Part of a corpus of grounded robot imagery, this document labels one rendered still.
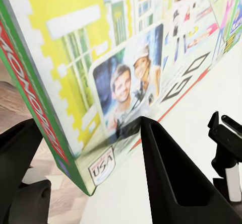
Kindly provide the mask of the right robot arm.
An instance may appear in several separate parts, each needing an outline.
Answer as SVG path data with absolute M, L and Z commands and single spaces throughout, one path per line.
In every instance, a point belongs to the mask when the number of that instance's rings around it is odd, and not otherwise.
M 239 178 L 239 163 L 242 162 L 242 125 L 219 111 L 213 113 L 208 127 L 208 137 L 217 143 L 212 167 L 221 178 L 213 178 L 213 185 L 242 217 L 242 187 Z

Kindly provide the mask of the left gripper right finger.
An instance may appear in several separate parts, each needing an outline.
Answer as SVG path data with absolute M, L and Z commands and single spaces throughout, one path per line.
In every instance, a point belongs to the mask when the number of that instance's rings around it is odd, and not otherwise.
M 156 120 L 141 117 L 153 224 L 242 224 L 242 217 Z

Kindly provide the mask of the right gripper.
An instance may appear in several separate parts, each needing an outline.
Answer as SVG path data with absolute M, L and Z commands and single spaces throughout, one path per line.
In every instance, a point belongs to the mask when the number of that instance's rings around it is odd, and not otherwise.
M 219 111 L 213 113 L 208 124 L 208 137 L 217 143 L 216 154 L 223 162 L 242 162 L 242 142 L 227 126 L 219 124 Z

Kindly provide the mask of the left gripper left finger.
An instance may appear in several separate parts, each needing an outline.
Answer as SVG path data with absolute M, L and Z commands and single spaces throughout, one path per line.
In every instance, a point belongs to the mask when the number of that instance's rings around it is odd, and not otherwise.
M 0 224 L 42 142 L 34 118 L 0 134 Z

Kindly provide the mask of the board game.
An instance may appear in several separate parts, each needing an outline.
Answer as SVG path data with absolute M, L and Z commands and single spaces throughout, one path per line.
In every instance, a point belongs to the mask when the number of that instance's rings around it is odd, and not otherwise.
M 242 0 L 0 0 L 0 58 L 93 196 L 240 40 Z

